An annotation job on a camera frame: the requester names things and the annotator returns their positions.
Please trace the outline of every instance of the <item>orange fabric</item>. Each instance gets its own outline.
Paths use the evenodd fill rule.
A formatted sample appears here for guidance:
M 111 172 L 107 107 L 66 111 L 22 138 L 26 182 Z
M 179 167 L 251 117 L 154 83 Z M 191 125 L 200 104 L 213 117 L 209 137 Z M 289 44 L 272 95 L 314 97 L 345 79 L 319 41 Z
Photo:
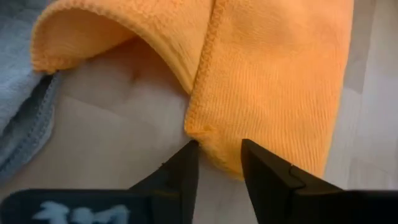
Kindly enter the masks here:
M 138 35 L 192 92 L 185 130 L 217 165 L 241 177 L 249 138 L 321 176 L 352 11 L 352 0 L 58 0 L 35 25 L 32 63 L 71 68 Z

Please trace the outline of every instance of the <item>gray towel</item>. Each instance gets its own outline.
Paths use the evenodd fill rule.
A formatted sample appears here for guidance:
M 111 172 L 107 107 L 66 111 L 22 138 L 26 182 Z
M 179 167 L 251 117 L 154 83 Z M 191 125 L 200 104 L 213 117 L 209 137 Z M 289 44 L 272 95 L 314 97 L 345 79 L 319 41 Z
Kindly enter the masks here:
M 32 26 L 47 0 L 0 0 L 0 184 L 50 137 L 60 78 L 30 66 Z

